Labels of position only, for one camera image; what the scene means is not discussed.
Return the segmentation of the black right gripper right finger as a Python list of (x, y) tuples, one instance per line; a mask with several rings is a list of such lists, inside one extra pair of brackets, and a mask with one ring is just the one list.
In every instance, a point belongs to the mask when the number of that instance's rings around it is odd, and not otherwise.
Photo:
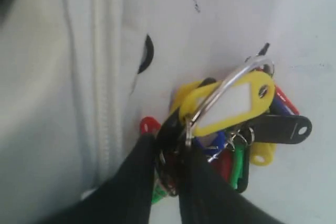
[(234, 191), (217, 174), (202, 151), (183, 155), (179, 186), (182, 223), (273, 223), (273, 217)]

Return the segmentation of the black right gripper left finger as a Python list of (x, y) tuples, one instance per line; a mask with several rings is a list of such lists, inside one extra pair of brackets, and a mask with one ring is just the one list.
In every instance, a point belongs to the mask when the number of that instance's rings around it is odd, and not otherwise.
[(148, 223), (154, 184), (155, 138), (140, 136), (117, 173), (84, 200), (42, 223)]

